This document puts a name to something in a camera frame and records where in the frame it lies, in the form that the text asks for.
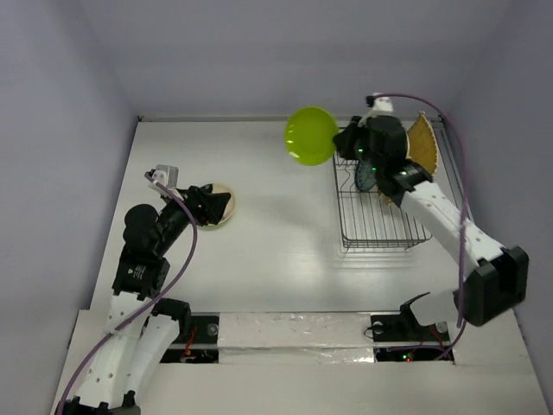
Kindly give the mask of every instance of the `gray wall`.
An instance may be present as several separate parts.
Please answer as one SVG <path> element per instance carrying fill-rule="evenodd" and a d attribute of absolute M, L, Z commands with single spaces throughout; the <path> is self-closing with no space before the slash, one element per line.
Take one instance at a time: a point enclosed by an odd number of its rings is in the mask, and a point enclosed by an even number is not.
<path fill-rule="evenodd" d="M 143 115 L 351 114 L 391 90 L 448 106 L 509 3 L 80 1 Z"/>
<path fill-rule="evenodd" d="M 0 402 L 46 413 L 98 275 L 136 125 L 82 9 L 0 12 Z"/>
<path fill-rule="evenodd" d="M 550 408 L 552 16 L 550 0 L 513 2 L 451 111 L 466 142 L 474 218 L 530 254 L 528 297 L 517 314 Z"/>

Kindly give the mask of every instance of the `metal wire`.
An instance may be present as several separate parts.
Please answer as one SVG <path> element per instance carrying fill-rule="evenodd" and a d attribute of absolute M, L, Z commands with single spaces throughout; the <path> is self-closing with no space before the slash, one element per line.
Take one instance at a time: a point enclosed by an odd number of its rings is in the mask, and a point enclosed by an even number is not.
<path fill-rule="evenodd" d="M 334 180 L 341 242 L 351 248 L 411 248 L 432 238 L 416 219 L 388 203 L 376 187 L 360 193 L 355 186 L 357 162 L 334 154 Z"/>

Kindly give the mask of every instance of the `wire dish rack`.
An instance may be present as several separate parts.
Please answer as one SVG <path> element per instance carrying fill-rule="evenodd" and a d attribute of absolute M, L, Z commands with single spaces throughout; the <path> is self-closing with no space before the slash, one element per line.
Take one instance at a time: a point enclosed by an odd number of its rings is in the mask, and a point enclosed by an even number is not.
<path fill-rule="evenodd" d="M 356 161 L 334 154 L 333 165 L 341 242 L 347 252 L 352 248 L 407 249 L 432 238 L 416 219 L 379 194 L 376 186 L 366 193 L 357 190 Z"/>

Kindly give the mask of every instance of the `white table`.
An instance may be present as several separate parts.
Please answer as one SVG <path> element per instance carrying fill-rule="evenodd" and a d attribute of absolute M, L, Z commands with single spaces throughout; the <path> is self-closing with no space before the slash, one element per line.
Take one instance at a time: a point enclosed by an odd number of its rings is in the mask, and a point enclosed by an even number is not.
<path fill-rule="evenodd" d="M 172 298 L 194 312 L 396 310 L 416 294 L 455 286 L 456 265 L 435 239 L 407 252 L 340 253 L 332 165 L 307 168 L 283 149 L 284 122 L 140 123 L 113 216 L 90 311 L 81 311 L 61 378 L 99 338 L 123 247 L 124 215 L 162 202 L 143 173 L 180 169 L 179 187 L 222 182 L 237 210 L 221 229 L 200 230 L 198 249 Z M 452 197 L 440 160 L 436 180 Z M 188 229 L 169 250 L 172 278 L 190 247 Z M 469 327 L 456 365 L 160 365 L 146 415 L 196 413 L 545 414 L 511 312 Z"/>

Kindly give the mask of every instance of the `lime green bowl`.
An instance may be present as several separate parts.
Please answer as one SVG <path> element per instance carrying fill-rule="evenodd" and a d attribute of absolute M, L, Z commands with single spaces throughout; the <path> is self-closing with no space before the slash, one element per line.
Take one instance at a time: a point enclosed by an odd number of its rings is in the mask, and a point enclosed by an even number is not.
<path fill-rule="evenodd" d="M 301 164 L 315 166 L 334 153 L 332 141 L 338 134 L 334 117 L 322 108 L 308 106 L 295 112 L 286 124 L 284 143 L 288 153 Z"/>

